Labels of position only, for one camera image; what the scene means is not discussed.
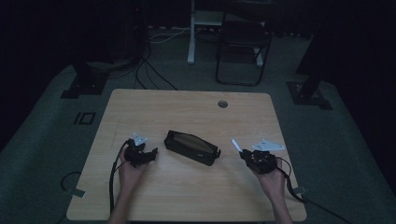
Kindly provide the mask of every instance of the human hand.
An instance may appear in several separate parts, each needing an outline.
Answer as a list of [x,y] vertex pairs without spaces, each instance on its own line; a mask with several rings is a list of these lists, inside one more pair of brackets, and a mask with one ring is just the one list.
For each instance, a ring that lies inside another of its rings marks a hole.
[[130,196],[134,187],[141,179],[143,173],[146,170],[148,164],[142,164],[134,168],[128,161],[125,160],[124,148],[120,154],[121,166],[119,168],[120,176],[120,195]]
[[[282,169],[282,160],[276,159],[276,165]],[[259,175],[253,171],[262,185],[262,190],[268,199],[272,202],[283,201],[285,197],[285,176],[279,170],[275,169],[269,174]]]

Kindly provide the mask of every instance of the black case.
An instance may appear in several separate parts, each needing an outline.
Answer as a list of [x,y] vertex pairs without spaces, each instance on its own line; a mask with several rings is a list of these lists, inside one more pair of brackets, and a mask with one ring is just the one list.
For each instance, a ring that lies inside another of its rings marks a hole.
[[208,166],[221,153],[215,145],[189,133],[169,131],[164,142],[167,149]]

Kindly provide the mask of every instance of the wooden table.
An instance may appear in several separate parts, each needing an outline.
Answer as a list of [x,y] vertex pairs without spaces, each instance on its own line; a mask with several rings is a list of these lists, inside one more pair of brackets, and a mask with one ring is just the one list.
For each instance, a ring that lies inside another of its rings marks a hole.
[[[221,108],[218,101],[226,101]],[[212,166],[165,148],[169,130],[191,133],[218,146],[222,153]],[[67,217],[106,220],[108,181],[112,163],[133,133],[147,137],[145,151],[159,148],[140,182],[130,220],[143,221],[264,221],[274,220],[271,204],[257,178],[239,158],[240,147],[263,138],[284,145],[271,97],[266,93],[213,91],[114,90],[78,181],[83,198],[74,196]],[[290,161],[286,149],[273,154]],[[294,174],[291,182],[297,187]],[[117,198],[120,185],[114,180]],[[304,220],[304,205],[286,192],[294,221]]]

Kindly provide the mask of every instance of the cable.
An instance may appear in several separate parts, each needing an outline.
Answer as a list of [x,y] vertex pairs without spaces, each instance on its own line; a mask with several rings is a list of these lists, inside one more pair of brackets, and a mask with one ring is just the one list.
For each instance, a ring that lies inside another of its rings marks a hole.
[[279,167],[276,167],[276,169],[277,169],[278,171],[280,171],[280,172],[285,176],[285,178],[286,178],[286,187],[288,188],[288,191],[289,191],[289,193],[291,194],[291,196],[293,196],[293,198],[297,199],[297,200],[298,200],[299,202],[301,202],[301,203],[312,203],[313,205],[315,205],[316,207],[322,209],[323,211],[328,212],[329,214],[331,214],[331,215],[333,215],[333,216],[335,216],[335,217],[340,218],[340,219],[343,220],[345,223],[351,224],[350,221],[348,221],[348,220],[346,220],[345,218],[343,218],[343,217],[341,217],[341,216],[335,214],[333,211],[331,211],[331,210],[329,210],[329,209],[323,207],[322,205],[320,205],[320,204],[318,204],[318,203],[315,203],[315,202],[309,200],[309,199],[306,198],[305,196],[302,197],[302,198],[298,197],[297,194],[294,192],[293,187],[292,187],[292,185],[291,185],[291,181],[290,181],[290,174],[291,174],[291,165],[290,165],[290,163],[288,163],[287,161],[285,161],[284,159],[282,159],[282,158],[280,158],[280,157],[276,157],[276,158],[277,158],[277,159],[280,159],[280,160],[282,160],[282,161],[284,161],[284,162],[289,166],[289,174],[286,174],[286,172],[285,172],[284,170],[282,170],[281,168],[279,168]]
[[113,162],[113,167],[111,168],[110,180],[109,180],[109,182],[108,182],[108,191],[109,191],[109,194],[110,194],[110,214],[111,214],[111,212],[112,212],[113,209],[114,209],[114,194],[113,194],[114,174],[116,173],[116,170],[119,168],[119,167],[117,167],[117,163],[118,163],[118,161],[119,161],[119,157],[120,157],[120,154],[121,154],[121,152],[122,152],[122,149],[125,147],[126,144],[128,144],[128,141],[129,141],[129,140],[126,140],[126,141],[122,144],[122,146],[121,146],[121,148],[120,148],[120,151],[119,151],[119,154],[117,155],[116,160]]
[[140,70],[140,67],[144,64],[145,67],[146,67],[146,73],[147,73],[148,79],[149,79],[150,82],[157,88],[157,90],[159,90],[160,88],[154,83],[154,81],[153,81],[153,80],[151,79],[151,77],[149,76],[149,71],[148,71],[148,69],[147,69],[147,65],[155,72],[155,74],[156,74],[158,77],[160,77],[163,81],[165,81],[166,83],[168,83],[175,91],[177,91],[177,88],[176,88],[170,81],[168,81],[165,77],[163,77],[163,76],[154,68],[154,66],[151,65],[151,63],[149,63],[148,59],[149,59],[150,56],[151,56],[151,47],[148,46],[148,56],[147,56],[146,58],[145,58],[145,57],[142,57],[142,62],[141,62],[141,63],[136,67],[136,69],[134,70],[134,76],[135,76],[134,88],[135,88],[136,82],[138,82],[139,85],[143,87],[143,89],[145,89],[145,90],[147,89],[147,87],[146,87],[145,85],[143,85],[143,83],[140,81],[139,75],[138,75],[138,72],[139,72],[139,70]]
[[157,37],[157,36],[160,36],[160,35],[170,35],[170,37],[166,38],[166,39],[163,40],[163,41],[159,41],[159,42],[152,42],[152,41],[150,41],[150,43],[151,43],[151,44],[161,44],[161,43],[165,43],[166,41],[168,41],[168,40],[170,40],[170,39],[172,39],[172,38],[174,38],[174,37],[176,37],[176,36],[178,36],[178,35],[183,34],[183,33],[184,33],[186,30],[188,30],[188,29],[189,29],[189,27],[184,28],[182,31],[180,31],[179,33],[176,33],[176,34],[158,34],[158,35],[154,35],[154,36],[152,36],[150,39],[153,39],[153,38],[155,38],[155,37]]
[[171,82],[169,82],[166,78],[164,78],[163,76],[161,76],[161,74],[158,73],[157,70],[155,70],[155,68],[151,65],[151,63],[149,63],[149,61],[146,60],[146,63],[147,63],[148,66],[157,74],[158,77],[160,77],[163,81],[165,81],[165,82],[168,83],[173,89],[175,89],[175,91],[177,91],[177,88],[176,88]]
[[343,218],[343,217],[341,217],[341,216],[335,214],[333,211],[331,211],[331,210],[329,210],[329,209],[323,207],[322,205],[320,205],[320,204],[318,204],[318,203],[315,203],[315,202],[311,201],[310,199],[306,198],[305,196],[304,196],[304,200],[305,200],[306,202],[308,202],[308,203],[312,203],[314,206],[316,206],[316,207],[318,207],[318,208],[320,208],[320,209],[322,209],[322,210],[324,210],[324,211],[330,213],[331,215],[340,218],[340,219],[343,220],[345,223],[352,224],[352,222],[350,222],[350,221],[346,220],[345,218]]
[[66,180],[67,177],[69,177],[70,175],[81,175],[80,171],[74,171],[74,172],[70,172],[69,174],[65,175],[62,180],[61,180],[61,188],[64,192],[66,192],[66,187],[64,186],[64,181]]

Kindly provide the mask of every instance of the black chair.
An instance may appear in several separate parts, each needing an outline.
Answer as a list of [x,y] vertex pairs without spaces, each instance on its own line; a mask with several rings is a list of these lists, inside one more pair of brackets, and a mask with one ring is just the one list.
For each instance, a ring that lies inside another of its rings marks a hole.
[[[219,83],[244,86],[255,86],[260,83],[271,45],[272,35],[280,24],[281,16],[281,6],[270,1],[240,0],[232,1],[227,6],[221,23],[217,51],[216,79]],[[220,56],[224,46],[231,47],[231,49],[234,49],[234,47],[251,49],[251,55],[254,56],[254,63],[264,50],[260,75],[255,81],[240,82],[220,78]]]

